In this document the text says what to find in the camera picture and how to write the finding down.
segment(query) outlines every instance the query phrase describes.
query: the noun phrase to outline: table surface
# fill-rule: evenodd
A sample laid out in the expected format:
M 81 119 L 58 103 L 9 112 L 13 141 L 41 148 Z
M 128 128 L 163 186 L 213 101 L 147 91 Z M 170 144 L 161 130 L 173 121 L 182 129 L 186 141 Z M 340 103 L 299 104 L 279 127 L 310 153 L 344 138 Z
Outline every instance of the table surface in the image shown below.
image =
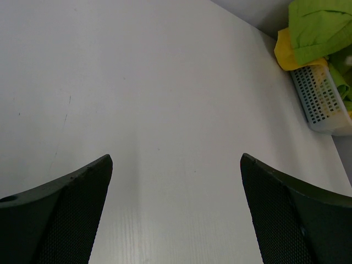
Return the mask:
M 13 0 L 0 20 L 0 195 L 111 154 L 90 264 L 261 263 L 243 152 L 352 194 L 274 41 L 208 0 Z

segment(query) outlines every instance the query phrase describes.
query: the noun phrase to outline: yellow towel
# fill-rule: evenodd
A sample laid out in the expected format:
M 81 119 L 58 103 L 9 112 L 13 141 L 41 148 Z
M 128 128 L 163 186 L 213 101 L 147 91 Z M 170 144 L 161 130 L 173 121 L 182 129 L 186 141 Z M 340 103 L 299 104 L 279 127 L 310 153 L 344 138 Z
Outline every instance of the yellow towel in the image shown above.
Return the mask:
M 303 65 L 298 65 L 291 46 L 290 32 L 288 27 L 278 32 L 274 53 L 277 62 L 283 70 L 295 70 L 308 65 L 328 65 L 324 58 L 316 59 Z

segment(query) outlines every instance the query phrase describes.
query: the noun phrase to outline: scratch on table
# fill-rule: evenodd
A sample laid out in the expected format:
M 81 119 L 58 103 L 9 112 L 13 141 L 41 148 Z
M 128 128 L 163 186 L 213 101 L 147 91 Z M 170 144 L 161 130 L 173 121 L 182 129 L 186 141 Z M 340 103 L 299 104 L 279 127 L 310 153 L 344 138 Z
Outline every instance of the scratch on table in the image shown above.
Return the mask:
M 68 113 L 67 113 L 66 116 L 65 116 L 65 120 L 64 120 L 64 123 L 63 123 L 62 128 L 61 128 L 61 133 L 60 133 L 60 136 L 59 136 L 59 141 L 57 142 L 57 145 L 56 145 L 56 150 L 55 150 L 54 158 L 53 158 L 52 162 L 50 163 L 50 167 L 49 167 L 49 171 L 48 171 L 48 176 L 50 176 L 51 167 L 53 166 L 53 163 L 54 163 L 54 161 L 55 161 L 57 152 L 58 152 L 58 150 L 59 150 L 59 146 L 60 146 L 60 142 L 61 142 L 61 137 L 62 137 L 64 128 L 65 128 L 67 116 L 68 116 Z

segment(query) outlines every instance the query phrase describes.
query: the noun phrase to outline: black object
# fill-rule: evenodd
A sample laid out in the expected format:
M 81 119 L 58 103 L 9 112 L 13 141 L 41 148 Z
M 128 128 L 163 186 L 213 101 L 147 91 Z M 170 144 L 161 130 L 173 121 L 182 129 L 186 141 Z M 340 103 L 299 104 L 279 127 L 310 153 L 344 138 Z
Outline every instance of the black object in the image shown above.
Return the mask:
M 264 264 L 351 264 L 352 198 L 244 154 L 241 173 Z
M 0 200 L 1 264 L 87 264 L 112 174 L 105 155 Z

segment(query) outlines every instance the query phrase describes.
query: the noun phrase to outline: white basket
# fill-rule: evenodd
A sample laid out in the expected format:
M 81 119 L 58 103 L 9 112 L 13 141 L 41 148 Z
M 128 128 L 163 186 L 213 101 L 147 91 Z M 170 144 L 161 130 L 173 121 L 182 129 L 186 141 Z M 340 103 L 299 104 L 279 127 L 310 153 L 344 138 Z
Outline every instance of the white basket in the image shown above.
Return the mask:
M 327 67 L 306 66 L 291 71 L 291 76 L 312 130 L 352 135 L 352 120 Z

